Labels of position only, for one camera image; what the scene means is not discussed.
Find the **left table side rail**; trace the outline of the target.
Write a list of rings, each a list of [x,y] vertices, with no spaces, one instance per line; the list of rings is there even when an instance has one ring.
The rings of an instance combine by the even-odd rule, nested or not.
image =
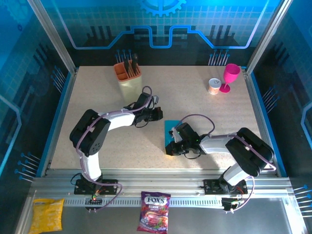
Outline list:
[[[76,72],[74,75],[69,74],[66,78],[65,85],[61,93],[54,119],[52,121],[52,125],[48,134],[48,138],[41,156],[39,167],[37,169],[36,177],[44,177],[46,171],[50,167],[71,97],[71,93],[76,81],[77,73],[78,72]]]

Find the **aluminium frame post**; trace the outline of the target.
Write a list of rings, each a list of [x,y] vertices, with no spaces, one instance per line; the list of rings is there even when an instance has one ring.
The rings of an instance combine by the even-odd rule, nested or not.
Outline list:
[[[52,42],[54,48],[56,49],[58,55],[63,61],[65,67],[69,71],[71,75],[76,74],[76,67],[74,65],[73,60],[71,59],[64,43],[62,42],[55,26],[53,25],[52,20],[50,19],[47,11],[42,5],[40,0],[27,0],[30,7],[34,11],[37,19],[39,20],[41,26],[45,30],[48,38]]]
[[[256,46],[255,51],[253,52],[248,64],[246,70],[246,74],[250,75],[256,65],[258,64],[259,60],[261,59],[261,56],[265,52],[267,46],[269,45],[271,39],[277,32],[278,27],[280,26],[284,16],[286,15],[289,7],[291,6],[293,0],[280,0],[280,3],[275,10],[273,16],[271,17],[269,24],[267,28],[264,31],[264,34]]]

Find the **cream knife block orange top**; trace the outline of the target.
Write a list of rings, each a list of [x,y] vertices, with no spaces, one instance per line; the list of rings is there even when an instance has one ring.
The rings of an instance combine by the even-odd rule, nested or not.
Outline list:
[[[126,64],[129,65],[128,71],[124,67],[124,62],[114,65],[114,72],[117,77],[119,88],[126,103],[137,101],[142,92],[142,73],[139,65],[136,65],[136,73],[132,69],[132,60]]]

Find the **yellow snack bag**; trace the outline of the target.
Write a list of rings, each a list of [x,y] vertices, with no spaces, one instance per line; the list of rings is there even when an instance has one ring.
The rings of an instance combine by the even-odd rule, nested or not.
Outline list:
[[[62,231],[65,199],[39,198],[33,201],[33,217],[28,234]]]

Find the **left small circuit board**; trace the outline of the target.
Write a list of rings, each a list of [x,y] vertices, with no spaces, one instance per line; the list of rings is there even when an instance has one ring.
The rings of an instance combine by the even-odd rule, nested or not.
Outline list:
[[[96,195],[91,195],[85,199],[85,205],[99,206],[103,204],[103,199]]]

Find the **pink plastic goblet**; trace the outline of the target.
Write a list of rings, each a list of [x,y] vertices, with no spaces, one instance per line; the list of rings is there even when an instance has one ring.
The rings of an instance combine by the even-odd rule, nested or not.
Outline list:
[[[223,73],[224,83],[221,85],[219,91],[222,93],[230,92],[229,84],[234,82],[240,74],[240,67],[236,64],[227,64]]]

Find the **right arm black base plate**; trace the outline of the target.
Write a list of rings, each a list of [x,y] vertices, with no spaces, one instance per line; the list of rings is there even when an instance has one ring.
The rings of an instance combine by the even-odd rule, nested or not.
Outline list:
[[[203,189],[205,195],[246,195],[248,194],[245,180],[241,180],[236,185],[230,185],[219,179],[203,180]]]

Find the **aluminium front frame rail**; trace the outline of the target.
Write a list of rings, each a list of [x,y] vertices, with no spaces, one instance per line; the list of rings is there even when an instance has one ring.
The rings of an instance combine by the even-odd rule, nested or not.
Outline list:
[[[34,178],[29,195],[35,197],[70,197],[74,186],[70,179],[78,170],[49,169],[46,176]],[[122,197],[137,197],[141,191],[163,192],[173,197],[203,196],[203,180],[218,179],[222,170],[203,169],[104,169],[105,179],[116,179],[123,186]],[[248,189],[254,188],[254,198],[293,195],[291,181],[275,173],[262,172],[247,180]]]

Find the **right small circuit board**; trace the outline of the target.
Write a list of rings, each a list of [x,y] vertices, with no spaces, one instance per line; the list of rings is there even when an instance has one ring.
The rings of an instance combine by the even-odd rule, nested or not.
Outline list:
[[[243,202],[244,202],[243,199],[237,199],[237,198],[224,197],[221,199],[221,204],[225,212],[233,212],[240,205],[242,205]]]

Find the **blue cloth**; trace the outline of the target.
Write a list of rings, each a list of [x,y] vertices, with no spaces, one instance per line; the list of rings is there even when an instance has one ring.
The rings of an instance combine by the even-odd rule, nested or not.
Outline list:
[[[169,131],[176,127],[176,125],[179,123],[179,120],[166,120],[164,121],[164,146],[166,147],[168,144],[170,144],[174,139],[169,135]]]

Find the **small circuit board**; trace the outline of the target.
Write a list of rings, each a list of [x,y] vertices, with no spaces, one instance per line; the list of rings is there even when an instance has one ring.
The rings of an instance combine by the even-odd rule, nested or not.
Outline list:
[[[243,202],[244,202],[243,199],[237,199],[237,198],[224,197],[221,199],[221,204],[225,212],[233,212],[240,205],[242,205]]]
[[[99,206],[103,204],[103,199],[96,195],[91,195],[85,199],[85,205]]]

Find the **right table side rail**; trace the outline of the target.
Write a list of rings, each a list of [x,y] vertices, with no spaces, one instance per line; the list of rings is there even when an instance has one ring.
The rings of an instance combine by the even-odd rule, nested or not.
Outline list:
[[[256,122],[259,127],[260,135],[274,151],[273,163],[277,167],[276,174],[279,177],[287,177],[288,175],[286,173],[255,76],[253,73],[248,74],[245,69],[243,69],[243,75],[253,106]]]

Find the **table side rail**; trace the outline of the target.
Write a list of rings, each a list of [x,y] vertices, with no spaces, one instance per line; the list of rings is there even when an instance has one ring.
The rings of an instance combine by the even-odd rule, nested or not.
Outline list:
[[[76,72],[74,75],[69,74],[66,78],[65,85],[61,93],[54,119],[52,121],[52,125],[48,134],[48,138],[41,156],[39,167],[37,169],[36,177],[44,177],[46,171],[50,167],[71,97],[71,93],[76,81],[77,73],[78,72]]]
[[[260,135],[274,151],[273,163],[277,167],[276,174],[279,177],[287,177],[288,175],[286,173],[255,76],[253,73],[248,74],[245,69],[243,69],[243,75],[253,106],[256,122],[259,127]]]

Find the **purple candy bag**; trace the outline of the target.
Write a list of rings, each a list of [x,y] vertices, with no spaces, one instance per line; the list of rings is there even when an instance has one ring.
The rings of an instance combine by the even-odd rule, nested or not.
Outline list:
[[[137,231],[167,234],[170,200],[170,194],[142,191]]]

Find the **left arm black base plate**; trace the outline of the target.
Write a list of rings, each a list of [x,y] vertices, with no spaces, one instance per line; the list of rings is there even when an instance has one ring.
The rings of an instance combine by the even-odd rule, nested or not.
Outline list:
[[[78,179],[75,184],[75,195],[116,195],[117,183],[116,179],[103,179],[101,183],[111,184],[111,186],[99,186],[85,179]]]

